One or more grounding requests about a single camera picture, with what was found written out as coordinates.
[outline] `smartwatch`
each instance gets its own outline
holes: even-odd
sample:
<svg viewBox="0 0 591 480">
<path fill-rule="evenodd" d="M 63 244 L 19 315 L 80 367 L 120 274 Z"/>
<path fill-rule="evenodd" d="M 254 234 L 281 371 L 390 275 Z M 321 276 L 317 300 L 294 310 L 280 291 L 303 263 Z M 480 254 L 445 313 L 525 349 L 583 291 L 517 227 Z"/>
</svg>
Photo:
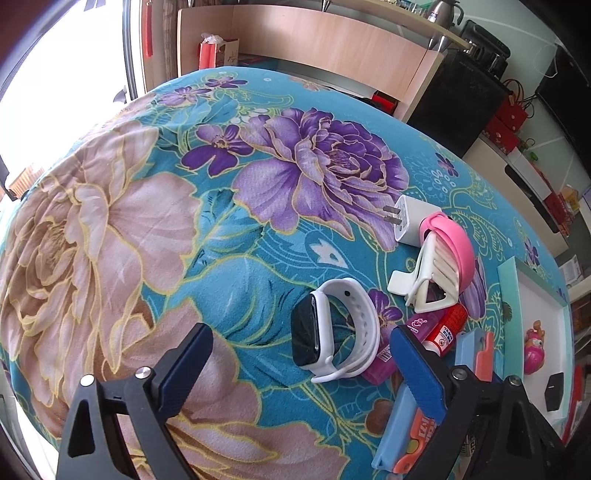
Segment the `smartwatch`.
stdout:
<svg viewBox="0 0 591 480">
<path fill-rule="evenodd" d="M 333 338 L 330 303 L 327 295 L 339 299 L 355 325 L 355 345 L 349 356 L 333 365 Z M 374 361 L 380 341 L 378 313 L 369 295 L 354 278 L 324 282 L 291 312 L 291 350 L 294 363 L 314 374 L 312 383 L 355 377 Z"/>
</svg>

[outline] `watch face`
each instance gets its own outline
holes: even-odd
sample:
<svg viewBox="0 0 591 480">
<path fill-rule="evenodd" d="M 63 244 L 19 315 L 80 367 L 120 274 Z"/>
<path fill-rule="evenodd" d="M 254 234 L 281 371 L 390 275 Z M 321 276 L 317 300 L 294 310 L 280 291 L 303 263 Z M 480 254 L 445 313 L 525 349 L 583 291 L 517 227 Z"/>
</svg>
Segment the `watch face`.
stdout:
<svg viewBox="0 0 591 480">
<path fill-rule="evenodd" d="M 320 358 L 316 299 L 312 294 L 291 312 L 291 352 L 298 367 L 315 364 Z"/>
</svg>

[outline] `wooden shelf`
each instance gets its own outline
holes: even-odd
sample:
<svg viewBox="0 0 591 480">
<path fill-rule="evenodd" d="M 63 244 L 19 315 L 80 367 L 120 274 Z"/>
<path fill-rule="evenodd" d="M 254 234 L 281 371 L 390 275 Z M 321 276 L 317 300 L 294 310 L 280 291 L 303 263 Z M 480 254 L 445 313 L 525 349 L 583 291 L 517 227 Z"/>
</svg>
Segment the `wooden shelf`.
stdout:
<svg viewBox="0 0 591 480">
<path fill-rule="evenodd" d="M 400 100 L 397 118 L 416 107 L 443 54 L 373 25 L 282 5 L 212 5 L 178 13 L 179 76 L 198 69 L 201 33 L 239 38 L 240 53 L 309 65 Z"/>
<path fill-rule="evenodd" d="M 331 4 L 383 18 L 384 20 L 408 28 L 410 31 L 422 35 L 425 38 L 431 38 L 436 34 L 445 35 L 463 50 L 470 47 L 466 40 L 458 37 L 455 33 L 450 32 L 441 25 L 432 23 L 424 17 L 390 4 L 385 0 L 332 0 Z"/>
</svg>

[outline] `floral bedspread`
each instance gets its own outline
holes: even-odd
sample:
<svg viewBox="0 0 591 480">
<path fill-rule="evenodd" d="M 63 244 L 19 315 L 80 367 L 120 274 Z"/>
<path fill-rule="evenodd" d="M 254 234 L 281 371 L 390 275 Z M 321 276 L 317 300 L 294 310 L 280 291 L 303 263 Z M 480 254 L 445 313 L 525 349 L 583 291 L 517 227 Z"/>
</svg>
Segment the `floral bedspread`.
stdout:
<svg viewBox="0 0 591 480">
<path fill-rule="evenodd" d="M 386 291 L 418 253 L 383 220 L 402 192 L 469 233 L 467 328 L 494 332 L 502 374 L 511 313 L 497 266 L 516 255 L 566 289 L 523 218 L 451 152 L 362 102 L 266 70 L 202 70 L 132 102 L 40 179 L 8 228 L 0 356 L 25 411 L 58 445 L 84 374 L 129 376 L 205 322 L 212 357 L 168 424 L 201 478 L 385 478 L 370 463 L 400 379 L 312 384 L 291 359 L 290 313 L 325 280 L 354 277 L 380 322 L 412 315 Z M 334 309 L 343 356 L 354 334 Z"/>
</svg>

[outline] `black appliance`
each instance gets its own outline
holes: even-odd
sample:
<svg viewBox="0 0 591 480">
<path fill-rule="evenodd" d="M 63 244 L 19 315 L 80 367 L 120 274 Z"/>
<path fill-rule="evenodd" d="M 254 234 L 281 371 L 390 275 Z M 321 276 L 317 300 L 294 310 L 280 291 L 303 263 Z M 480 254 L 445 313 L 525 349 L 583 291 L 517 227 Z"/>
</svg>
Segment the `black appliance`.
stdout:
<svg viewBox="0 0 591 480">
<path fill-rule="evenodd" d="M 470 43 L 467 54 L 484 70 L 499 80 L 507 68 L 511 50 L 487 29 L 467 20 L 460 36 Z"/>
<path fill-rule="evenodd" d="M 591 86 L 565 49 L 558 47 L 555 60 L 535 92 L 591 174 Z"/>
<path fill-rule="evenodd" d="M 448 50 L 408 124 L 463 157 L 509 93 L 466 53 Z"/>
</svg>

